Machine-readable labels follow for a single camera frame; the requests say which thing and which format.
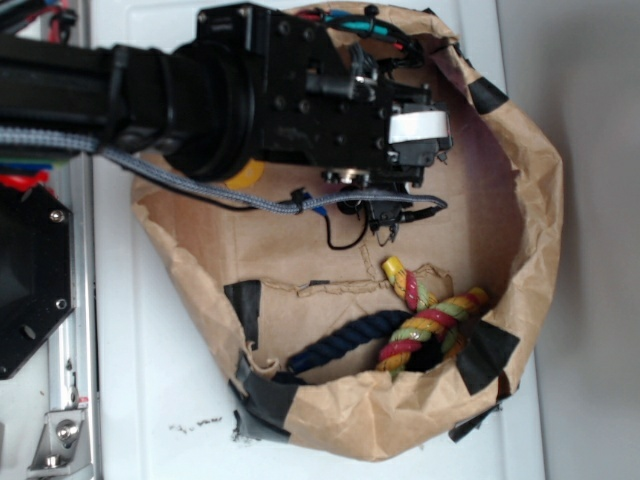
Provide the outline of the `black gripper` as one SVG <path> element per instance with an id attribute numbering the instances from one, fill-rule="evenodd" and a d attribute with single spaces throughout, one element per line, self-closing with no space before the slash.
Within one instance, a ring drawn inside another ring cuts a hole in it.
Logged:
<path id="1" fill-rule="evenodd" d="M 328 26 L 254 4 L 206 10 L 195 58 L 207 77 L 199 179 L 250 160 L 353 172 L 363 183 L 420 185 L 452 147 L 449 112 L 426 89 L 396 83 L 359 44 L 342 57 Z M 338 210 L 371 231 L 431 218 L 440 198 L 346 187 Z"/>

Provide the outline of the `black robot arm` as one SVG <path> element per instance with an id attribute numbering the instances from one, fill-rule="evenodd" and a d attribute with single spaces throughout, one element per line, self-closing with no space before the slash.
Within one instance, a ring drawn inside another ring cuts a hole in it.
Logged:
<path id="1" fill-rule="evenodd" d="M 1 6 L 1 151 L 99 153 L 228 209 L 363 209 L 372 229 L 445 208 L 410 194 L 452 145 L 446 107 L 397 83 L 422 46 L 380 18 L 244 3 L 203 10 L 172 53 L 17 36 Z"/>

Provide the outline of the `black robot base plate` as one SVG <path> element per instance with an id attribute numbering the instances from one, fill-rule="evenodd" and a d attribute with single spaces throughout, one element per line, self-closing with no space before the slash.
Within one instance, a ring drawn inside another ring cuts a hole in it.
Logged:
<path id="1" fill-rule="evenodd" d="M 1 378 L 12 378 L 74 309 L 73 214 L 45 187 L 1 188 Z"/>

